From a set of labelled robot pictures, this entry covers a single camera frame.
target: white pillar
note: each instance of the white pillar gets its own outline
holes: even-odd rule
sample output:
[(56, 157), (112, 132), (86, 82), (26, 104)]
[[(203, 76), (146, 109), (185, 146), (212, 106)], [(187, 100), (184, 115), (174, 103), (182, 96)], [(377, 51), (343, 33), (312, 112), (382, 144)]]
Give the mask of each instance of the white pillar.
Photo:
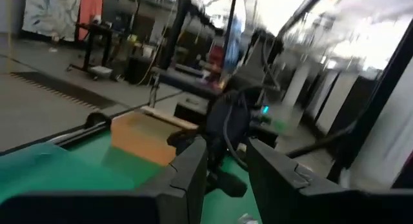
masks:
[(304, 82), (308, 77), (310, 72), (310, 65), (308, 63), (303, 63), (297, 68), (294, 77), (291, 80), (290, 86), (283, 99), (283, 105), (293, 107), (296, 104), (297, 98), (301, 89), (303, 88)]
[(406, 67), (357, 158), (350, 187), (390, 188), (413, 151), (413, 60)]
[(154, 27), (152, 28), (152, 32), (150, 34), (150, 42), (157, 43), (159, 41), (159, 39), (162, 37), (162, 31), (165, 25), (166, 21), (164, 22), (162, 20), (155, 20)]

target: green mat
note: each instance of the green mat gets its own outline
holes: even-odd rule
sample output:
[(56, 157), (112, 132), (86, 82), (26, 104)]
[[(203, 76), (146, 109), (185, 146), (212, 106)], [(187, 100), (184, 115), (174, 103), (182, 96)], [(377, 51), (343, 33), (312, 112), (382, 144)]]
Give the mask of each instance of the green mat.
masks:
[(131, 179), (85, 163), (51, 143), (0, 157), (0, 202), (22, 192), (39, 190), (133, 189)]
[(79, 144), (71, 152), (88, 163), (109, 168), (120, 175), (131, 178), (135, 188), (162, 169), (156, 163), (112, 147), (110, 142), (110, 132), (105, 132)]
[[(110, 132), (90, 138), (70, 152), (48, 143), (34, 145), (0, 158), (0, 202), (30, 190), (137, 188), (161, 169), (111, 147)], [(248, 173), (232, 158), (225, 159), (223, 170), (247, 183), (247, 193), (243, 198), (230, 198), (221, 190), (206, 195), (202, 223), (237, 223), (245, 213), (260, 221)]]

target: bright light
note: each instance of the bright light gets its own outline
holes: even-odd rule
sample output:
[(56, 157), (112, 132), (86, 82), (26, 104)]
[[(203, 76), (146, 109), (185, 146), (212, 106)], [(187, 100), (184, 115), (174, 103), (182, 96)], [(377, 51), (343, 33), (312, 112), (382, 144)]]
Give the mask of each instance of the bright light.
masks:
[(257, 0), (261, 24), (275, 36), (304, 0)]
[(311, 12), (313, 14), (319, 15), (326, 11), (329, 11), (339, 0), (320, 0)]
[(212, 24), (214, 24), (214, 26), (216, 28), (224, 28), (225, 27), (224, 18), (223, 18), (222, 15), (212, 16), (211, 21), (212, 21)]
[(301, 43), (302, 41), (304, 41), (304, 37), (305, 37), (305, 34), (299, 34), (297, 41), (298, 41), (299, 43)]
[(327, 59), (327, 56), (323, 56), (323, 58), (321, 59), (321, 64), (324, 64), (325, 63), (325, 60)]
[(333, 52), (341, 57), (350, 57), (355, 53), (350, 41), (342, 41), (334, 47)]
[(334, 60), (328, 60), (327, 62), (327, 68), (328, 69), (333, 69), (337, 65), (337, 62)]
[(364, 62), (363, 70), (367, 70), (370, 67), (378, 69), (378, 70), (384, 70), (387, 64), (388, 64), (388, 61), (384, 60), (382, 57), (381, 58), (368, 57), (366, 58)]

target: orange box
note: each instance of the orange box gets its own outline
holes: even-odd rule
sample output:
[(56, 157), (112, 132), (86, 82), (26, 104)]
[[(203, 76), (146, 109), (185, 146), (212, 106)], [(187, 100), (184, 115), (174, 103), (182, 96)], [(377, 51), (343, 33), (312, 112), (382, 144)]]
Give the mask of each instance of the orange box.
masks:
[(166, 140), (183, 128), (194, 129), (197, 125), (143, 107), (140, 112), (129, 112), (112, 120), (112, 146), (166, 166), (175, 158), (175, 148)]

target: gray floor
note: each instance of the gray floor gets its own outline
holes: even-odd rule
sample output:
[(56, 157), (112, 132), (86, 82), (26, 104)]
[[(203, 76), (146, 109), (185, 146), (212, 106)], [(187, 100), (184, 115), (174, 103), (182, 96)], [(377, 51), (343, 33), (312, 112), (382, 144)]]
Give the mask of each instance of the gray floor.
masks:
[[(69, 63), (81, 63), (76, 59), (78, 51), (59, 46), (58, 52), (49, 52), (50, 45), (33, 41), (14, 41), (12, 57), (34, 68), (19, 63), (11, 63), (12, 71), (38, 70), (55, 78), (78, 85), (117, 102), (114, 107), (102, 110), (115, 114), (127, 108), (145, 104), (149, 88), (136, 87), (127, 83), (112, 81), (92, 81), (85, 73), (73, 70), (66, 72)], [(0, 36), (0, 55), (7, 55), (6, 41)], [(24, 83), (7, 75), (5, 58), (0, 57), (0, 151), (16, 147), (42, 137), (64, 131), (83, 124), (90, 108), (75, 104), (55, 94)], [(158, 98), (178, 93), (175, 88), (162, 86)], [(168, 114), (182, 95), (157, 103), (156, 108)], [(288, 152), (313, 143), (314, 137), (306, 129), (298, 127), (289, 137), (279, 137), (276, 150)], [(325, 151), (315, 152), (296, 159), (302, 165), (326, 176), (331, 166), (331, 158)]]

